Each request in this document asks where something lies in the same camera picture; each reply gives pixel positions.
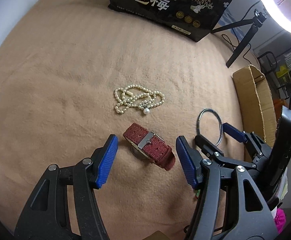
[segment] cardboard box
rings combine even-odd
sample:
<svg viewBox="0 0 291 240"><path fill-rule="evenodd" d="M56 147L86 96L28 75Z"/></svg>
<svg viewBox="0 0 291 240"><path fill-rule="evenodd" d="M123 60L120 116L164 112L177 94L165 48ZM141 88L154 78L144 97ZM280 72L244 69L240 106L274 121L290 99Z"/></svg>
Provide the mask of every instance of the cardboard box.
<svg viewBox="0 0 291 240"><path fill-rule="evenodd" d="M271 91L265 76L253 65L233 73L242 115L243 129L255 132L270 147L275 141L277 127ZM251 162L247 151L244 160Z"/></svg>

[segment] tan fabric surface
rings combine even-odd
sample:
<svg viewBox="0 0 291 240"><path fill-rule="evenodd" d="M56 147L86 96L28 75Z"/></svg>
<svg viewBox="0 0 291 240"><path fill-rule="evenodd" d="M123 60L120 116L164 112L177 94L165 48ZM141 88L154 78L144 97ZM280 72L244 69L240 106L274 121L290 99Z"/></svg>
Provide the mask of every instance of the tan fabric surface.
<svg viewBox="0 0 291 240"><path fill-rule="evenodd" d="M108 4L39 0L1 46L0 219L13 230L49 164L74 165L114 133L119 150L108 182L96 192L110 238L138 240L159 230L171 240L183 239L195 199L179 159L171 171L139 161L122 133L137 122L175 153L177 136L192 142L196 118L207 107L242 129L231 74L247 62L240 58L228 69L231 51L217 37L195 43L111 11ZM136 109L117 114L113 90L132 83L162 91L166 103L147 116ZM217 141L213 116L207 114L200 127ZM233 139L223 139L220 148L243 159L243 146Z"/></svg>

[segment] black packaging bag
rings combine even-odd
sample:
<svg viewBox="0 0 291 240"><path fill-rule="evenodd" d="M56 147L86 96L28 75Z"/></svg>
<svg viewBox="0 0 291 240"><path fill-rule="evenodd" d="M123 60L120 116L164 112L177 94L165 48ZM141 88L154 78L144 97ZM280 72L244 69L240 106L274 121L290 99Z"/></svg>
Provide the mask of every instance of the black packaging bag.
<svg viewBox="0 0 291 240"><path fill-rule="evenodd" d="M167 25L194 41L210 33L232 0L110 0L109 8Z"/></svg>

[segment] pearl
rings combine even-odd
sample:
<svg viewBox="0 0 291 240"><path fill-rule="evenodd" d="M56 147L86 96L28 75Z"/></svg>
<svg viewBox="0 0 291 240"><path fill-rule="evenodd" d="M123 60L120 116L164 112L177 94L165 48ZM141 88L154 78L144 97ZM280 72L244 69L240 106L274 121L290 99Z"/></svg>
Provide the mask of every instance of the pearl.
<svg viewBox="0 0 291 240"><path fill-rule="evenodd" d="M150 110L149 110L148 108L145 108L145 109L143 110L143 113L144 113L144 114L149 114L149 113L150 113Z"/></svg>
<svg viewBox="0 0 291 240"><path fill-rule="evenodd" d="M130 88L138 88L141 90L142 93L138 95L134 95L128 89ZM127 111L130 107L137 107L142 110L145 114L150 112L150 108L160 106L164 103L165 97L162 92L159 91L151 91L146 87L143 87L138 84L127 85L124 88L117 88L114 90L114 95L118 103L115 105L115 111L119 114L123 114ZM156 102L156 95L159 95L161 101Z"/></svg>

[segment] silver ring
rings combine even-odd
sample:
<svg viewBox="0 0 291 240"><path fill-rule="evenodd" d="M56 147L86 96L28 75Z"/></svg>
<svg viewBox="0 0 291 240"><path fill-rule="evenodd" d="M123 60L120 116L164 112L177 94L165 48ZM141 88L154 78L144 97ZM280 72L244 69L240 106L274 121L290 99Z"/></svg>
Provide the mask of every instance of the silver ring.
<svg viewBox="0 0 291 240"><path fill-rule="evenodd" d="M223 126L222 126L222 121L221 121L220 116L219 116L218 113L217 113L216 111L214 111L213 109L211 109L211 108L206 108L206 109L202 110L202 112L199 114L198 119L197 119L197 134L198 134L198 135L201 134L201 133L200 133L200 120L201 120L202 115L203 115L205 112L213 113L214 116L218 119L218 122L219 122L219 129L220 129L220 137L219 137L218 142L215 144L215 146L218 146L219 143L220 143L221 140L222 140L222 136L223 136Z"/></svg>

